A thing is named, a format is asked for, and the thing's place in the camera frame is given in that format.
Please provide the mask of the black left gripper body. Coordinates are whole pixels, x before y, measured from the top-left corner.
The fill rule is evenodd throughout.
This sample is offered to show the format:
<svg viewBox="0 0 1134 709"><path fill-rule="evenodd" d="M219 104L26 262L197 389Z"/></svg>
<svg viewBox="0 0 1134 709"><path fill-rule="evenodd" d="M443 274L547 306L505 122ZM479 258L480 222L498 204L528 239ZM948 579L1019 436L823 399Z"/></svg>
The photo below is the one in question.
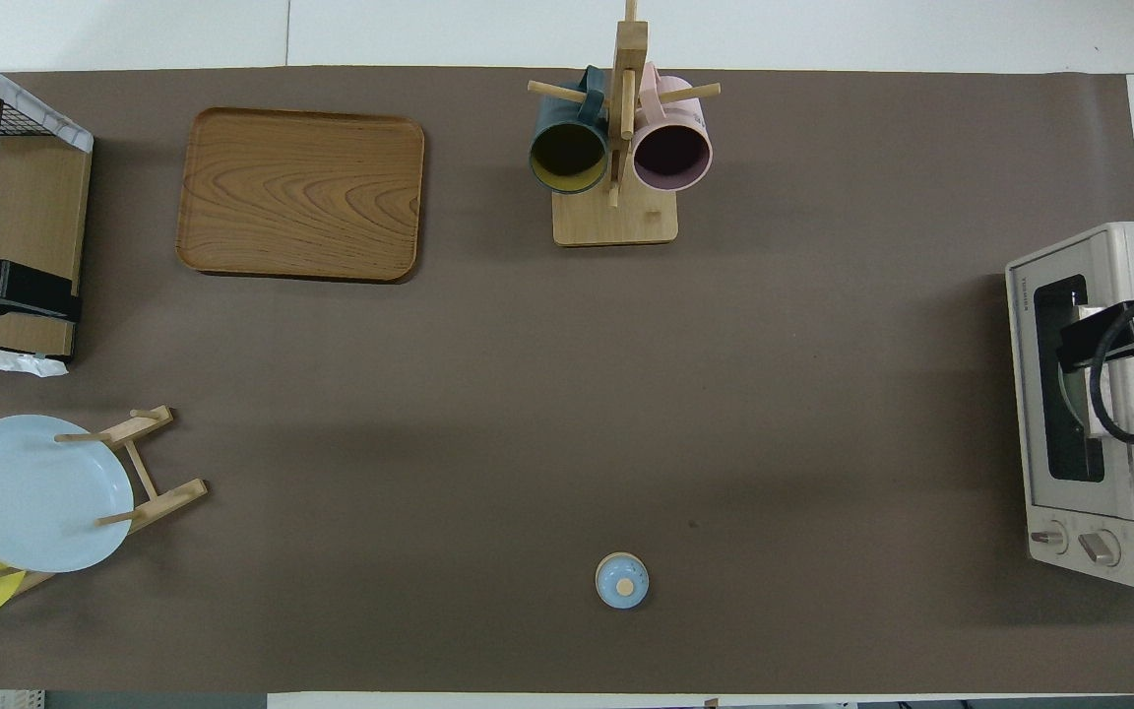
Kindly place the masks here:
<svg viewBox="0 0 1134 709"><path fill-rule="evenodd" d="M60 319L60 309L73 282L58 275L0 259L0 316L24 314Z"/></svg>

